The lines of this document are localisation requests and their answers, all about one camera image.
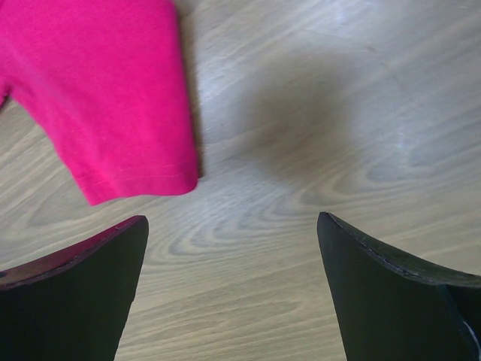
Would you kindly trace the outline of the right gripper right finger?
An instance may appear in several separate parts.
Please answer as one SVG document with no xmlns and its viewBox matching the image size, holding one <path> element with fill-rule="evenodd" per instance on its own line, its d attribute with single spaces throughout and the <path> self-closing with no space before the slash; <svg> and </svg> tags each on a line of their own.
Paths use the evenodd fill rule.
<svg viewBox="0 0 481 361">
<path fill-rule="evenodd" d="M 348 360 L 478 360 L 480 277 L 322 212 L 317 236 Z"/>
</svg>

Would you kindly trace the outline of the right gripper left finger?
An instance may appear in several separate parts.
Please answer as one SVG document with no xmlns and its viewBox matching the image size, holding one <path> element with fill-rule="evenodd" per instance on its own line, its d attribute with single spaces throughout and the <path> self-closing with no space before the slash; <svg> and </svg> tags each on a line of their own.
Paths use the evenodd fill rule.
<svg viewBox="0 0 481 361">
<path fill-rule="evenodd" d="M 3 360 L 113 360 L 149 235 L 134 216 L 1 272 Z"/>
</svg>

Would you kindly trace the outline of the red t shirt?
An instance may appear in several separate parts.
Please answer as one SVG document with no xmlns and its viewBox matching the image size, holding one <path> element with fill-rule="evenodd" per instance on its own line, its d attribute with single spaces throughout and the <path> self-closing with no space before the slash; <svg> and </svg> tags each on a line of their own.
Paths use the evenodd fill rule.
<svg viewBox="0 0 481 361">
<path fill-rule="evenodd" d="M 1 95 L 42 127 L 91 205 L 197 186 L 172 1 L 3 1 Z"/>
</svg>

